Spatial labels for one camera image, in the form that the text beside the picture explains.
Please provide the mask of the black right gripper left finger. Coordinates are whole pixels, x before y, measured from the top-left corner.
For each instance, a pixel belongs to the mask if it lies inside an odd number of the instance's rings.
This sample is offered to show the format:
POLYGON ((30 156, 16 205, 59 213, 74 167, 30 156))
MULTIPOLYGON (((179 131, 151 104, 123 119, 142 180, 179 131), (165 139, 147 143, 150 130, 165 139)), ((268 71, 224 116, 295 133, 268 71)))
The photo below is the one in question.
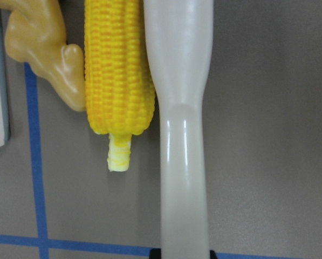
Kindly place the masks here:
POLYGON ((151 249, 149 251, 149 259, 162 259, 161 249, 151 249))

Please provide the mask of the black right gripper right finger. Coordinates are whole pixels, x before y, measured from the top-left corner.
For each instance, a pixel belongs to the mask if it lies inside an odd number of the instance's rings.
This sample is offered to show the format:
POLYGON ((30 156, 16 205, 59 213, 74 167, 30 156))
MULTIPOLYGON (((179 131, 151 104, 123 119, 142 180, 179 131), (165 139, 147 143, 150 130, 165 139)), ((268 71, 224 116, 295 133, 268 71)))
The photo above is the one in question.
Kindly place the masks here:
POLYGON ((217 259, 217 255, 214 250, 209 251, 210 259, 217 259))

